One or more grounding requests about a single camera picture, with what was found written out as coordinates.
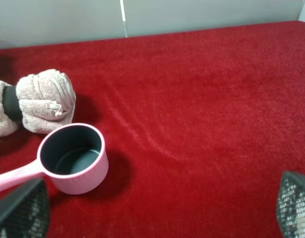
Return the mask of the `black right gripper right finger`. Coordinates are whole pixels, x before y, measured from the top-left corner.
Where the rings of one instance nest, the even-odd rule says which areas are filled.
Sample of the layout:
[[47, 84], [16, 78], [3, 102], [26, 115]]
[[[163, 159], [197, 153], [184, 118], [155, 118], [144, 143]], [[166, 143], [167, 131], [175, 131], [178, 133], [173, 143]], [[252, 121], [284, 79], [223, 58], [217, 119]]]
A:
[[305, 176], [284, 172], [281, 178], [276, 217], [283, 237], [305, 238]]

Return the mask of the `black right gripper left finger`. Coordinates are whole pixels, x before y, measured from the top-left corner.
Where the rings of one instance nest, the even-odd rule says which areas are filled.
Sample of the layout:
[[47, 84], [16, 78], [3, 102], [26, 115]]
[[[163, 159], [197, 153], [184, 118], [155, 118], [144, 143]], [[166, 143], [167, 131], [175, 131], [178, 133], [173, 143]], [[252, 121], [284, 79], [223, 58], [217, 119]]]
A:
[[0, 238], [45, 238], [49, 227], [44, 179], [32, 179], [0, 200]]

